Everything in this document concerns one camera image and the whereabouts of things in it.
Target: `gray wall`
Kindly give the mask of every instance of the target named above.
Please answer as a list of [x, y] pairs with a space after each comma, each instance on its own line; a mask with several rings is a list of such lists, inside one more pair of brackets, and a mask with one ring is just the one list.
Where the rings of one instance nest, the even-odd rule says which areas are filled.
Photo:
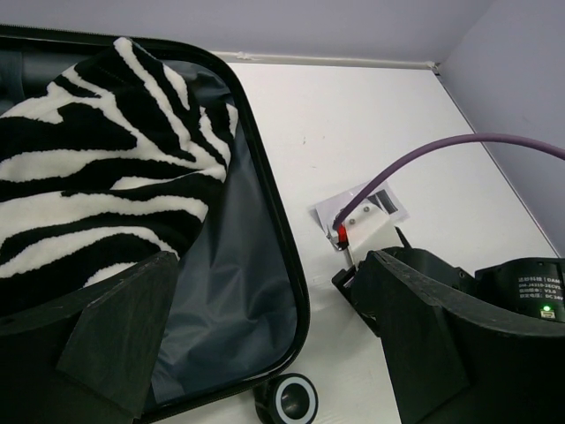
[[0, 0], [0, 22], [205, 49], [441, 61], [493, 0]]
[[[565, 148], [563, 0], [497, 0], [443, 64], [441, 75], [475, 130], [529, 136]], [[513, 146], [490, 150], [565, 254], [565, 163]]]

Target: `white table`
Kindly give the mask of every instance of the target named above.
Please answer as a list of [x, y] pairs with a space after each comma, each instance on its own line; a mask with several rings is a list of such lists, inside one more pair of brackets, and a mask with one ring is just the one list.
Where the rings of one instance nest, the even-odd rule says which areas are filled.
[[[363, 183], [400, 155], [471, 129], [429, 71], [233, 64], [249, 97], [312, 297], [312, 325], [290, 371], [320, 395], [317, 423], [400, 423], [380, 340], [330, 283], [347, 266], [313, 217], [317, 201]], [[413, 246], [469, 272], [554, 256], [481, 145], [420, 158], [389, 180]], [[166, 424], [258, 422], [246, 393]]]

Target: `zebra stripe pattern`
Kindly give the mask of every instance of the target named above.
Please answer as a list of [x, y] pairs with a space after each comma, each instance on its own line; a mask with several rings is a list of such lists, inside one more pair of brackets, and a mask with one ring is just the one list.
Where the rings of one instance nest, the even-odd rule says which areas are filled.
[[132, 41], [0, 117], [0, 315], [180, 258], [221, 198], [237, 110]]

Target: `black bag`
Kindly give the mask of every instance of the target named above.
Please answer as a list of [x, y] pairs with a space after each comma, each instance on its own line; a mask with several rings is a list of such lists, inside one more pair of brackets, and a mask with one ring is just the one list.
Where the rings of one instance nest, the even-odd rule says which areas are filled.
[[[23, 100], [22, 95], [41, 92], [66, 68], [107, 48], [115, 39], [0, 26], [0, 114]], [[120, 278], [4, 317], [0, 321], [0, 422], [67, 422], [69, 417], [81, 423], [122, 423], [133, 418], [153, 422], [273, 381], [305, 342], [310, 309], [303, 270], [257, 125], [236, 75], [221, 59], [202, 49], [179, 42], [134, 41], [181, 74], [203, 104], [222, 98], [237, 107], [236, 146], [221, 210], [208, 214], [201, 234], [179, 262], [172, 298], [172, 291], [167, 294], [164, 290], [156, 297], [160, 299], [157, 305], [139, 303], [140, 298], [150, 299], [159, 290], [155, 272], [161, 272], [166, 287], [171, 286], [167, 283], [170, 270], [177, 265], [166, 254], [157, 254], [122, 273], [126, 276], [120, 274]], [[146, 281], [145, 294], [136, 294], [132, 279]], [[128, 338], [127, 349], [113, 352], [109, 361], [104, 355], [110, 352], [102, 347], [116, 343], [120, 329], [128, 334], [139, 331], [139, 325], [126, 321], [122, 327], [109, 324], [120, 323], [116, 302], [126, 298], [138, 306], [134, 316], [153, 323], [150, 331], [145, 329], [150, 337]], [[102, 314], [105, 321], [93, 327], [90, 322], [91, 327], [83, 328], [96, 302], [107, 307]], [[83, 338], [71, 343], [80, 329]], [[102, 343], [99, 337], [89, 336], [93, 329], [107, 331], [111, 337], [103, 337]], [[139, 357], [124, 353], [136, 346], [143, 347]], [[93, 354], [97, 348], [100, 351], [94, 356], [101, 359], [93, 369], [88, 361], [73, 362], [81, 352]], [[132, 367], [132, 361], [145, 365]], [[149, 373], [147, 364], [153, 363]], [[101, 381], [96, 372], [103, 364], [114, 364], [116, 372]], [[132, 373], [136, 378], [127, 381]], [[95, 411], [101, 415], [105, 411], [105, 415], [95, 417]]]

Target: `suitcase zipper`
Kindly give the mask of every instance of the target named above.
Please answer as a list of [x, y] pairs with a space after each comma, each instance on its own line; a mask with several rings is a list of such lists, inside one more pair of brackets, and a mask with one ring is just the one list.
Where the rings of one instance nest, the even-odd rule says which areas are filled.
[[[8, 26], [8, 25], [0, 24], [0, 36], [4, 35], [5, 32], [29, 33], [33, 31], [40, 31], [43, 33], [47, 33], [48, 35], [51, 36], [51, 38], [46, 39], [47, 37], [40, 38], [39, 36], [37, 36], [37, 38], [34, 38], [31, 36], [31, 34], [8, 34], [7, 36], [11, 38], [15, 37], [16, 39], [20, 39], [20, 40], [23, 39], [23, 40], [38, 41], [38, 42], [45, 42], [45, 41], [73, 42], [68, 39], [65, 39], [65, 36], [74, 36], [80, 39], [81, 43], [90, 44], [90, 45], [94, 44], [98, 47], [103, 47], [108, 44], [106, 43], [106, 41], [109, 41], [109, 39], [115, 39], [120, 36], [113, 34], [79, 33], [72, 30], [53, 29], [53, 28], [45, 28], [39, 26]], [[169, 42], [169, 41], [163, 41], [163, 40], [157, 40], [157, 39], [145, 38], [145, 37], [132, 37], [132, 39], [134, 41], [140, 42], [143, 45], [143, 47], [146, 47], [148, 49], [151, 48], [166, 49], [166, 50], [183, 49], [186, 51], [190, 51], [192, 55], [196, 56], [195, 58], [198, 58], [202, 61], [202, 62], [198, 62], [198, 64], [205, 66], [214, 66], [214, 65], [219, 67], [225, 66], [228, 69], [227, 76], [226, 75], [219, 75], [219, 76], [222, 78], [222, 80], [224, 80], [226, 85], [230, 88], [230, 92], [233, 94], [234, 99], [237, 98], [239, 99], [239, 103], [243, 103], [244, 107], [241, 108], [242, 110], [240, 110], [240, 118], [242, 118], [240, 122], [242, 123], [242, 125], [244, 125], [244, 121], [246, 121], [245, 123], [247, 128], [244, 129], [244, 133], [246, 134], [247, 145], [250, 149], [252, 157], [255, 156], [259, 158], [259, 161], [257, 163], [255, 163], [255, 161], [253, 162], [256, 165], [257, 176], [260, 180], [260, 184], [264, 183], [265, 185], [267, 185], [267, 192], [265, 194], [268, 194], [270, 196], [270, 202], [268, 202], [267, 205], [268, 206], [274, 205], [274, 207], [271, 208], [272, 209], [271, 213], [272, 213], [272, 217], [275, 216], [274, 220], [276, 220], [276, 223], [273, 224], [279, 225], [281, 229], [281, 232], [277, 234], [277, 236], [282, 238], [282, 240], [279, 239], [279, 241], [282, 242], [282, 244], [286, 247], [286, 251], [282, 252], [282, 255], [284, 257], [284, 261], [286, 263], [287, 269], [292, 268], [292, 270], [294, 271], [293, 274], [295, 280], [299, 285], [300, 290], [294, 290], [294, 292], [295, 292], [295, 301], [297, 302], [298, 315], [300, 315], [300, 312], [302, 312], [301, 314], [302, 320], [299, 320], [297, 323], [297, 329], [298, 329], [297, 335], [295, 336], [295, 340], [293, 342], [294, 345], [298, 342], [298, 348], [296, 348], [289, 356], [289, 358], [286, 359], [284, 363], [281, 366], [279, 366], [277, 369], [272, 370], [270, 372], [266, 372], [267, 374], [266, 376], [257, 377], [257, 379], [252, 382], [242, 382], [241, 384], [236, 384], [235, 385], [236, 387], [234, 387], [234, 389], [226, 390], [224, 393], [222, 393], [219, 396], [205, 397], [200, 401], [187, 400], [183, 402], [182, 400], [178, 400], [171, 404], [161, 405], [160, 410], [144, 414], [140, 419], [134, 421], [139, 424], [150, 424], [158, 420], [164, 420], [174, 415], [178, 415], [180, 413], [184, 413], [192, 409], [196, 409], [198, 407], [217, 402], [219, 400], [223, 400], [226, 398], [231, 398], [232, 396], [239, 395], [280, 375], [282, 372], [288, 369], [290, 365], [292, 365], [292, 363], [296, 360], [297, 356], [300, 354], [302, 348], [304, 347], [304, 343], [310, 327], [311, 310], [310, 310], [310, 296], [305, 282], [304, 272], [300, 265], [298, 250], [294, 242], [294, 238], [287, 238], [285, 237], [284, 234], [284, 233], [291, 234], [288, 219], [286, 218], [286, 215], [280, 216], [278, 212], [281, 210], [284, 211], [283, 203], [281, 201], [280, 196], [278, 195], [278, 191], [276, 190], [275, 179], [273, 177], [273, 173], [267, 161], [267, 154], [265, 150], [261, 148], [262, 144], [261, 146], [259, 146], [259, 142], [260, 142], [260, 136], [258, 135], [259, 130], [257, 129], [257, 125], [255, 124], [255, 120], [252, 113], [250, 113], [251, 106], [247, 101], [245, 92], [241, 87], [235, 73], [233, 73], [231, 68], [227, 64], [225, 64], [225, 62], [223, 62], [219, 57], [216, 57], [213, 54], [203, 49], [199, 49], [189, 44], [184, 44], [182, 42]]]

